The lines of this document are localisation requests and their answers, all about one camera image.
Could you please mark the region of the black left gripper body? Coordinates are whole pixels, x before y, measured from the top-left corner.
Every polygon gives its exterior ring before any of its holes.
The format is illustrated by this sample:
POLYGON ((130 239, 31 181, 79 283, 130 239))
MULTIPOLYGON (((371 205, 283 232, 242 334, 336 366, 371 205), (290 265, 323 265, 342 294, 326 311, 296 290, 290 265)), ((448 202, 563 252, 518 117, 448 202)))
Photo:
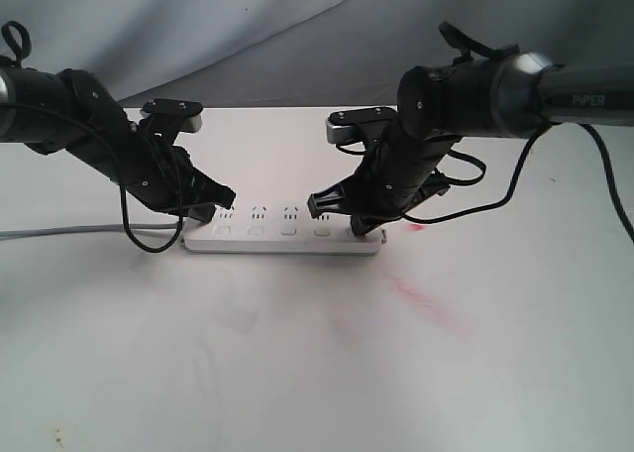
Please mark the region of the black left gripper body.
POLYGON ((190 131, 180 119, 107 120, 75 130, 64 149, 148 209, 186 212, 198 203, 198 169, 175 140, 190 131))

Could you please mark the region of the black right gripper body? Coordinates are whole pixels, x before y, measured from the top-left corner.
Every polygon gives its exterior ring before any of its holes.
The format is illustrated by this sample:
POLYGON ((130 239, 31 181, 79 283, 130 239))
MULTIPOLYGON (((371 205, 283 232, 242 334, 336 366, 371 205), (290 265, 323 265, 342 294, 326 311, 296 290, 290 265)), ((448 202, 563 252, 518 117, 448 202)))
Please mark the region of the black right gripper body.
POLYGON ((449 182, 436 168, 455 144, 454 135, 423 140, 398 124, 387 125, 370 157, 352 176, 347 193, 353 213, 395 219, 431 195, 447 191, 449 182))

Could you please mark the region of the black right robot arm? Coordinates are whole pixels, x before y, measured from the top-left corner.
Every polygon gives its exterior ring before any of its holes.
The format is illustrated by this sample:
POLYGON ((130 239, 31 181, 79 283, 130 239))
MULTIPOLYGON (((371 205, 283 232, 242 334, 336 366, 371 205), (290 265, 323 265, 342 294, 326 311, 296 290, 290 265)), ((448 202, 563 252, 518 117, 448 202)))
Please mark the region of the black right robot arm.
POLYGON ((395 108, 330 114, 328 142, 362 144, 356 170, 307 201, 312 217, 342 214, 357 236, 400 219, 456 181, 439 163, 467 137, 532 146, 551 128, 633 123, 633 65, 564 65, 515 45, 483 45, 449 23, 440 33, 458 56, 447 66, 416 66, 400 79, 395 108))

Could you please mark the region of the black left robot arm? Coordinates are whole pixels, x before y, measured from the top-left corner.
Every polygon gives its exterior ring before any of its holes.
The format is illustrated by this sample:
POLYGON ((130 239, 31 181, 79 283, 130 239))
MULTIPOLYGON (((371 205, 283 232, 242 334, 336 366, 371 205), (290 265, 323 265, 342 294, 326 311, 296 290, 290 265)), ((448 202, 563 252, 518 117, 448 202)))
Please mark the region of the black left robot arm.
POLYGON ((11 56, 1 58, 1 140, 47 156, 66 151, 97 170, 153 212, 209 222, 236 194, 197 169, 176 144, 202 124, 198 102, 155 98, 134 122, 94 74, 24 67, 28 30, 16 21, 1 28, 11 56))

